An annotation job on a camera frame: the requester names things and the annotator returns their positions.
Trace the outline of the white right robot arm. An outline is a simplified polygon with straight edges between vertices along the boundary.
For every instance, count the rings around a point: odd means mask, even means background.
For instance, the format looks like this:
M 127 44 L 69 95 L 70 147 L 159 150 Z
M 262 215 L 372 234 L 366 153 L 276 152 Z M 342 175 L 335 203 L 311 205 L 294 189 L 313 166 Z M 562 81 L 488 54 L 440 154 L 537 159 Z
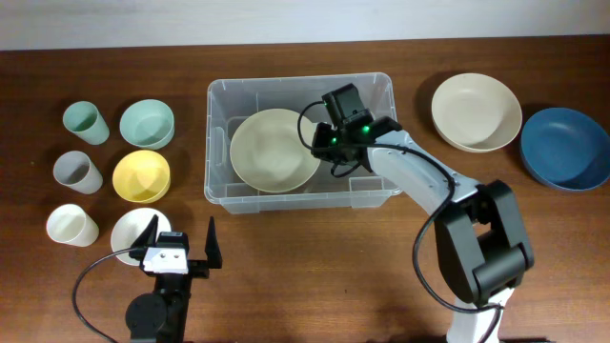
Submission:
M 454 313 L 446 340 L 498 341 L 505 304 L 535 263 L 513 191 L 499 180 L 483 185 L 439 162 L 396 120 L 373 117 L 353 84 L 324 94 L 319 103 L 330 120 L 317 125 L 307 144 L 312 156 L 382 176 L 428 213 L 412 261 L 425 291 Z M 419 266 L 419 248 L 430 229 L 454 303 L 432 289 Z

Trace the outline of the blue plate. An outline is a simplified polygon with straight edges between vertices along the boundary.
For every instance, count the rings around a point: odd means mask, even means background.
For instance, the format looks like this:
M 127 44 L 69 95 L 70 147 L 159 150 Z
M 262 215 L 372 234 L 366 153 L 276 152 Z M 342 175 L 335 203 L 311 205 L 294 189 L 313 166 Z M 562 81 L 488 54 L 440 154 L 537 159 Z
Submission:
M 549 108 L 524 124 L 519 152 L 541 184 L 585 192 L 609 180 L 609 134 L 594 119 L 568 108 Z

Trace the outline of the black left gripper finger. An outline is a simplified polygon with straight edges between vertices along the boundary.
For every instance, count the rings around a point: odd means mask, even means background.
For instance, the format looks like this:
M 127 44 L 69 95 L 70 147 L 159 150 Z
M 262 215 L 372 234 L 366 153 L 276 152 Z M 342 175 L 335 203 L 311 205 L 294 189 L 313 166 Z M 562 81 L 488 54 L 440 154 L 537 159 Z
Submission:
M 154 214 L 145 230 L 132 242 L 131 247 L 137 249 L 147 248 L 155 243 L 158 228 L 158 215 Z
M 207 255 L 207 265 L 209 269 L 221 269 L 223 257 L 215 231 L 215 221 L 211 216 L 206 235 L 205 254 Z

